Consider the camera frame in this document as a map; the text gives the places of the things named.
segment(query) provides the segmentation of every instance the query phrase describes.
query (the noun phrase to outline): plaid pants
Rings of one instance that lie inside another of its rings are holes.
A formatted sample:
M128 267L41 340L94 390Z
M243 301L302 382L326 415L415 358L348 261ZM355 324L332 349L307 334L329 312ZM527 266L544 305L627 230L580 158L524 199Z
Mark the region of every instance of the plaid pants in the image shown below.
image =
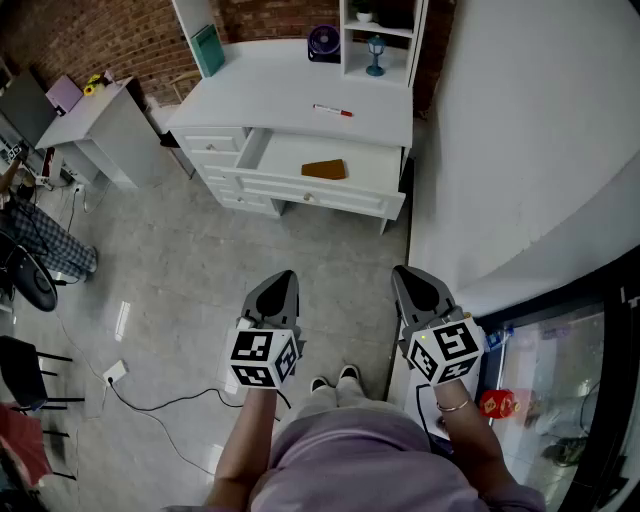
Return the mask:
M17 196L12 201L10 215L16 241L38 256L49 271L78 279L95 272L97 255L93 248L80 243L30 202Z

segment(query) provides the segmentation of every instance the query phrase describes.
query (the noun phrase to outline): teal book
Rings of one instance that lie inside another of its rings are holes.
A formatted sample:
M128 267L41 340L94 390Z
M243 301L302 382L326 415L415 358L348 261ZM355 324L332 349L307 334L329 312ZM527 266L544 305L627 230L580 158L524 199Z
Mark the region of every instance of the teal book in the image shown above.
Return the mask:
M204 76L213 76L224 64L222 44L216 27L209 25L191 38L193 53L202 68Z

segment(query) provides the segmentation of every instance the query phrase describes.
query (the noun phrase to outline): drawer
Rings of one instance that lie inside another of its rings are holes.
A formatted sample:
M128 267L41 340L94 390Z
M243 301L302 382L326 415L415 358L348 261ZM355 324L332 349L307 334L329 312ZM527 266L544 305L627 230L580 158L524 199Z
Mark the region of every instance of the drawer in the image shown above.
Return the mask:
M214 195L226 208L264 213L273 217L280 216L280 212L269 197L247 193L238 194L227 189L219 189Z
M236 193L395 220L405 199L398 192L401 157L399 148L255 128L235 167L207 172ZM345 163L347 179L301 174L305 163L336 158Z
M268 175L245 169L225 169L225 186L243 193L264 195L284 201L313 204L374 217L395 220L405 194L381 193L335 185L329 180Z
M196 167L234 166L247 140L244 128L180 128L172 133Z
M247 139L245 129L236 127L176 128L171 130L171 133L176 139L178 137L182 139L184 148L195 151L235 151L237 153Z

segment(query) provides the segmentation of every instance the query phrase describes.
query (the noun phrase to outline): small lamp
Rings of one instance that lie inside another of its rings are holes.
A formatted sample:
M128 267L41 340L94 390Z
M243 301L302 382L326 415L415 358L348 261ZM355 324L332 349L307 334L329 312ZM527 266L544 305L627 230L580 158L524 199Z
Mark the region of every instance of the small lamp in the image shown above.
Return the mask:
M378 56L382 55L387 43L385 43L384 39L379 35L375 35L374 37L369 38L367 44L369 45L369 53L373 55L373 64L371 64L371 66L367 66L367 74L371 76L384 75L384 69L378 66Z

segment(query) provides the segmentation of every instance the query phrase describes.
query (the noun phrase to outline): tiled floor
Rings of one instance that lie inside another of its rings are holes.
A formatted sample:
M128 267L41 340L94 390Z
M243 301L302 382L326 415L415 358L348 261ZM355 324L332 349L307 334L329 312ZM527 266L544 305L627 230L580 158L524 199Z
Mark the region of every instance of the tiled floor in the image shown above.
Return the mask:
M63 226L69 197L57 190L41 198ZM95 202L90 195L89 209ZM404 260L407 224L406 208L383 236L377 219L311 206L290 205L278 221L233 212L197 176L188 181L178 171L153 189L111 187L90 215L79 195L71 232L98 247L97 274L59 288L56 313L16 303L17 338L75 360L45 363L63 376L45 377L50 396L87 398L67 412L42 413L45 428L71 435L48 448L54 470L78 475L78 485L43 479L51 510L142 512L202 502L211 477L179 458L157 421L105 394L92 371L100 376L124 359L129 374L117 389L139 407L225 386L227 399L240 403L222 363L225 332L246 292L277 271L298 275L308 340L284 390L289 399L300 400L314 375L335 381L345 362L360 366L366 390L380 398L396 325L390 270ZM284 409L279 404L278 414ZM237 410L208 393L153 415L187 459L213 472Z

